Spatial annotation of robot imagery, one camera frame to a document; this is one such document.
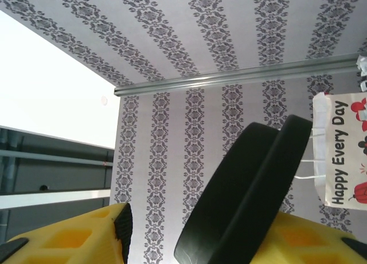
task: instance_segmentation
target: metal rod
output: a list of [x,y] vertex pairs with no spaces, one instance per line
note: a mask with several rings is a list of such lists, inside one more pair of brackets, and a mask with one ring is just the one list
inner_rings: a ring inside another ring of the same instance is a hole
[[70,162],[73,164],[84,164],[84,165],[103,165],[103,166],[113,165],[112,162],[69,158],[69,157],[62,157],[62,156],[53,156],[53,155],[36,154],[36,153],[20,152],[20,151],[9,151],[9,150],[0,150],[0,156],[33,159],[33,160],[43,160],[43,161],[54,161],[54,162]]
[[359,54],[309,59],[293,63],[275,64],[230,72],[211,73],[195,77],[161,80],[116,87],[116,96],[139,95],[177,89],[189,89],[211,85],[236,83],[261,83],[280,78],[296,79],[310,75],[323,75],[341,72],[358,72],[356,61]]
[[37,192],[0,195],[0,209],[12,209],[29,207],[31,205],[44,205],[106,198],[109,197],[110,194],[110,189],[91,189],[84,191]]

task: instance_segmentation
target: patterned wallpaper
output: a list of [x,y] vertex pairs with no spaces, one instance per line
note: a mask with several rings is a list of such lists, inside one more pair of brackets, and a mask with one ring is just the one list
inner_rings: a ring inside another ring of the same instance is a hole
[[[132,205],[129,263],[177,263],[173,251],[184,223],[248,124],[280,128],[290,114],[311,119],[315,94],[358,92],[360,81],[340,73],[122,98],[111,202]],[[312,140],[303,158],[313,158]],[[302,163],[297,175],[313,171],[312,163]],[[325,207],[313,180],[295,179],[280,210],[367,242],[367,212]]]
[[124,86],[365,51],[366,1],[0,0],[0,9]]

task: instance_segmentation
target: white paper bag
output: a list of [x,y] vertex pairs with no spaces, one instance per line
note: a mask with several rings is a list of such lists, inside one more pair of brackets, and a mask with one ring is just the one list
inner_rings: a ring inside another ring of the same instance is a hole
[[315,96],[315,187],[325,205],[367,209],[367,93]]

